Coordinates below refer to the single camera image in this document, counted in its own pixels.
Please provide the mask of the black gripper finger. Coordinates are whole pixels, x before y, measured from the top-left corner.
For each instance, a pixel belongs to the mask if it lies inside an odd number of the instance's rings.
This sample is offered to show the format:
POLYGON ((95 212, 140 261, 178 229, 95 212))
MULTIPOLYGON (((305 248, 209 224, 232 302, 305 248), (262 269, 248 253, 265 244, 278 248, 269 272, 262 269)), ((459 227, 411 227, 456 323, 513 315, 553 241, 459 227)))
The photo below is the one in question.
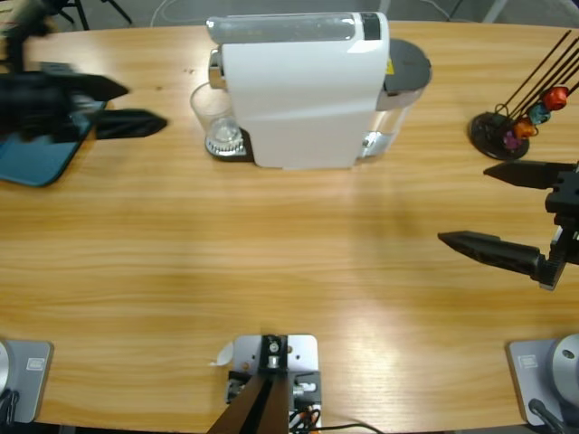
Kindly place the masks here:
POLYGON ((485 169, 483 174, 514 186, 547 189, 557 180, 560 171, 558 163, 507 161, 485 169))
POLYGON ((165 118, 145 109, 105 110, 97 120, 97 139, 149 137, 167 125, 165 118))
POLYGON ((537 247, 473 231, 442 232, 438 239, 477 262, 527 275, 543 289, 555 289, 565 269, 565 230, 555 233, 548 256, 537 247))
POLYGON ((76 75, 74 87, 92 99, 115 99, 129 93, 129 89, 122 84, 94 74, 76 75))

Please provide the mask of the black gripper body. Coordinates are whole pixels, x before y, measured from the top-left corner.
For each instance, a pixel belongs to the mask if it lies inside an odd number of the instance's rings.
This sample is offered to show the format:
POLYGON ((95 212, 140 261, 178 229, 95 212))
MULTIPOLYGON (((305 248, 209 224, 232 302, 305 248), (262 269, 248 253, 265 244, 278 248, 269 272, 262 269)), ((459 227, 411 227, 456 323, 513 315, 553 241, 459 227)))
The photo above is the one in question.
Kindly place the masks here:
POLYGON ((55 143, 83 140, 90 121, 80 115, 74 95, 94 96, 91 76, 76 71, 56 74, 22 71, 1 75, 1 138, 24 142, 50 137, 55 143))
POLYGON ((546 197, 546 210, 555 215, 557 226, 548 260, 578 264, 578 164, 560 171, 553 191, 546 197))

